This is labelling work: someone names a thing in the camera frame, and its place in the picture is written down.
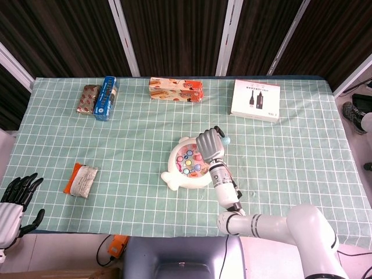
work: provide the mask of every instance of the sneaker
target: sneaker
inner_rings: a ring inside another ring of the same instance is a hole
[[[354,124],[355,131],[358,134],[363,135],[366,133],[361,125],[362,118],[366,114],[361,112],[352,102],[346,102],[342,105],[342,115]]]

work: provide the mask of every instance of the orange snack package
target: orange snack package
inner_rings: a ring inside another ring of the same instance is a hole
[[[63,192],[65,194],[87,198],[97,171],[98,168],[96,167],[88,167],[76,163],[71,178]]]
[[[149,90],[152,99],[200,102],[204,97],[203,83],[196,80],[152,77]]]

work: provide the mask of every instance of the white toy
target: white toy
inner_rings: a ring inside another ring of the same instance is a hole
[[[181,138],[173,148],[168,160],[168,171],[161,176],[173,191],[179,187],[202,188],[212,182],[209,165],[204,163],[195,138],[188,137]]]

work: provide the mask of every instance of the grid pattern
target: grid pattern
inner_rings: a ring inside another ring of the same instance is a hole
[[[39,229],[146,237],[218,235],[213,187],[171,191],[161,180],[181,137],[218,124],[231,138],[225,162],[247,213],[286,216],[312,203],[341,243],[371,247],[372,210],[334,97],[323,80],[260,80],[281,87],[278,123],[228,115],[233,80],[203,80],[201,103],[151,100],[148,79],[119,78],[108,122],[76,112],[86,84],[102,78],[38,78],[1,192],[14,177],[45,180],[23,224]],[[75,162],[98,168],[88,199],[62,191]]]

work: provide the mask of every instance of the blue box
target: blue box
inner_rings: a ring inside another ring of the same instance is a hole
[[[116,77],[107,76],[103,81],[93,115],[99,121],[108,121],[116,96]]]

